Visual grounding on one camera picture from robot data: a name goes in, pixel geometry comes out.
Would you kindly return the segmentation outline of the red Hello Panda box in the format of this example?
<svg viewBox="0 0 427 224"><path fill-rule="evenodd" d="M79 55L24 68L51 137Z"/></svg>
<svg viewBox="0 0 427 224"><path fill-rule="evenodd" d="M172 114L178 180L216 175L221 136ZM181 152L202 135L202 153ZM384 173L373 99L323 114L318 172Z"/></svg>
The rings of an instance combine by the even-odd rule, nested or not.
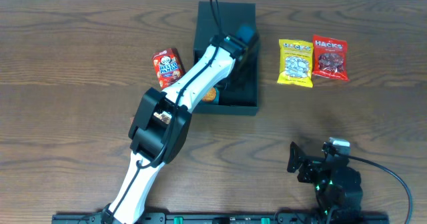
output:
<svg viewBox="0 0 427 224"><path fill-rule="evenodd" d="M185 69L176 48L155 53L151 60L162 89L173 85L185 75Z"/></svg>

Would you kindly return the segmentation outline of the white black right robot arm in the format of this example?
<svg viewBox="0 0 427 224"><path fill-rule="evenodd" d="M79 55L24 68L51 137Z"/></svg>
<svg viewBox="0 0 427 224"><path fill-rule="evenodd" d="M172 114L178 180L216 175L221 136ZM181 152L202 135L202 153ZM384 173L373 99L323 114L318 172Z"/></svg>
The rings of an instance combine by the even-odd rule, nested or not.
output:
<svg viewBox="0 0 427 224"><path fill-rule="evenodd" d="M323 144L323 158L309 156L296 143L290 144L287 172L298 172L300 183L314 186L322 215L332 221L353 221L360 216L361 175L348 166L350 150L350 142L333 137Z"/></svg>

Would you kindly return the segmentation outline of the teal Good Day cookie box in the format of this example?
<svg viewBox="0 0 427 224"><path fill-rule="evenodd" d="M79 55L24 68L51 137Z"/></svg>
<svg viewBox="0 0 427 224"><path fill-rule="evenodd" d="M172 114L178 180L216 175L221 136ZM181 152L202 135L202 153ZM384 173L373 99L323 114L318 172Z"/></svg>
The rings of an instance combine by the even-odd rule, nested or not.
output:
<svg viewBox="0 0 427 224"><path fill-rule="evenodd" d="M220 100L220 91L217 87L212 87L202 98L204 103L209 105L217 105Z"/></svg>

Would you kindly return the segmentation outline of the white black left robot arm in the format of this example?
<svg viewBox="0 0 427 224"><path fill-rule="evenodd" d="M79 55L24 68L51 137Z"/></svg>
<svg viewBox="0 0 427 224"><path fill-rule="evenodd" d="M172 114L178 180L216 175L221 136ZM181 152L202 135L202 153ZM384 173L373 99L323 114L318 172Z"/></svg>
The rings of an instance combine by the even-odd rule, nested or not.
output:
<svg viewBox="0 0 427 224"><path fill-rule="evenodd" d="M259 35L216 35L203 57L177 82L145 92L129 129L131 160L115 198L102 212L102 223L135 223L161 168L185 143L192 112L218 82L242 67L258 49Z"/></svg>

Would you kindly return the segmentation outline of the brown Pocky box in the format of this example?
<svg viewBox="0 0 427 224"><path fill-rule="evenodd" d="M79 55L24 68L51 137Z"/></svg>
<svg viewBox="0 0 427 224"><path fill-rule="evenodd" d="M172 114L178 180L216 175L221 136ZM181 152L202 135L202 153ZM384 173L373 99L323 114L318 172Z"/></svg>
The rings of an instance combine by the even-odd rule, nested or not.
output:
<svg viewBox="0 0 427 224"><path fill-rule="evenodd" d="M146 125L150 122L151 119L155 119L156 121L161 121L166 125L169 125L171 121L171 115L168 112L157 112L153 113L142 113L138 115L134 115L130 118L131 123L135 123L136 125Z"/></svg>

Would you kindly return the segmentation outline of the red Hacks candy bag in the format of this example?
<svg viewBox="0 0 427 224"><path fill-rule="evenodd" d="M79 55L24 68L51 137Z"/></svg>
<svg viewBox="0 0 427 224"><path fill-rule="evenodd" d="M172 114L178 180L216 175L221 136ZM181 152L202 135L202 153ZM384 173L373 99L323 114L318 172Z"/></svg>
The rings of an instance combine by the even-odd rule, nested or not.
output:
<svg viewBox="0 0 427 224"><path fill-rule="evenodd" d="M344 40L313 36L314 69L313 74L329 79L348 81L346 55L348 44Z"/></svg>

